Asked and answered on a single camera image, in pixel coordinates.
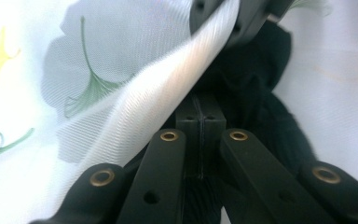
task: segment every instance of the metal grommet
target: metal grommet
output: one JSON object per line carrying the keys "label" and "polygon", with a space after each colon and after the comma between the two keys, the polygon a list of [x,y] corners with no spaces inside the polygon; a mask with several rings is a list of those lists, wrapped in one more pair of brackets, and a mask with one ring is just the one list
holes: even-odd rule
{"label": "metal grommet", "polygon": [[90,178],[89,182],[94,187],[102,187],[108,185],[110,182],[115,179],[115,173],[110,169],[104,169],[95,172]]}
{"label": "metal grommet", "polygon": [[171,141],[175,141],[176,139],[178,139],[179,135],[174,132],[166,132],[166,133],[162,133],[160,138],[166,142],[171,142]]}
{"label": "metal grommet", "polygon": [[316,178],[328,184],[338,184],[341,182],[341,177],[336,172],[324,166],[313,167],[312,173]]}
{"label": "metal grommet", "polygon": [[236,141],[245,141],[248,139],[248,135],[246,133],[238,131],[230,133],[229,136]]}

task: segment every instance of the green leaf print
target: green leaf print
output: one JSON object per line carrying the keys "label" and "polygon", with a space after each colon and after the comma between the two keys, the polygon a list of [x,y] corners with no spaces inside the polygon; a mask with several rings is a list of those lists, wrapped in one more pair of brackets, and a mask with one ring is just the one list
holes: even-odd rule
{"label": "green leaf print", "polygon": [[110,82],[106,81],[94,72],[91,67],[89,56],[86,50],[86,40],[84,35],[85,18],[81,18],[81,41],[83,53],[86,58],[87,67],[89,69],[89,85],[87,88],[77,97],[68,97],[65,101],[64,115],[69,119],[74,115],[85,110],[89,106],[95,104],[111,91],[118,89],[124,82]]}
{"label": "green leaf print", "polygon": [[7,145],[7,146],[3,146],[4,142],[5,142],[5,138],[4,136],[0,133],[0,137],[1,137],[1,144],[0,144],[0,154],[8,151],[9,149],[15,147],[16,145],[20,144],[21,142],[23,142],[25,139],[27,139],[29,136],[31,136],[31,134],[34,132],[34,128],[30,129],[25,135],[23,135],[21,138],[19,138],[17,141]]}
{"label": "green leaf print", "polygon": [[321,11],[324,16],[328,16],[333,11],[332,6],[326,0],[295,0],[289,10],[295,7],[306,7]]}

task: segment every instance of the dark green fabric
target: dark green fabric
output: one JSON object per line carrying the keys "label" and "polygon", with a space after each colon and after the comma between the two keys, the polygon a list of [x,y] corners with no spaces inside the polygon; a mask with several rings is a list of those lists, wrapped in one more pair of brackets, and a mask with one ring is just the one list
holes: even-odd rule
{"label": "dark green fabric", "polygon": [[[296,175],[302,163],[315,157],[294,117],[272,93],[290,52],[290,35],[267,21],[252,42],[221,52],[191,93],[213,92],[227,127],[253,132]],[[187,180],[184,223],[220,223],[217,195],[209,177]]]}

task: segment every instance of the black fabric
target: black fabric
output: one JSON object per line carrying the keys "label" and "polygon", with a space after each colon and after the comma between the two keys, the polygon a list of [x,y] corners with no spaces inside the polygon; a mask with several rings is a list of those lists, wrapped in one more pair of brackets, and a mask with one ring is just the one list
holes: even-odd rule
{"label": "black fabric", "polygon": [[[192,90],[213,92],[228,128],[249,130],[296,175],[314,161],[294,117],[272,93],[291,51],[291,37],[267,21],[247,45],[221,52]],[[222,203],[211,179],[187,180],[184,223],[220,223]]]}

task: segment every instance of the translucent fabric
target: translucent fabric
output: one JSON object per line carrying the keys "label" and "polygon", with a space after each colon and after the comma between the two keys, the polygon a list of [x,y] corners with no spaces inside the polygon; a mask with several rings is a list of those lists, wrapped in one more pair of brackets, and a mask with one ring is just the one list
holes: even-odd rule
{"label": "translucent fabric", "polygon": [[[0,0],[0,224],[51,217],[85,169],[139,152],[239,2],[191,35],[191,0]],[[296,0],[279,24],[294,42],[275,93],[318,158],[358,179],[358,1]]]}
{"label": "translucent fabric", "polygon": [[0,223],[50,217],[84,170],[147,144],[239,10],[226,1],[190,36],[190,5],[0,2]]}

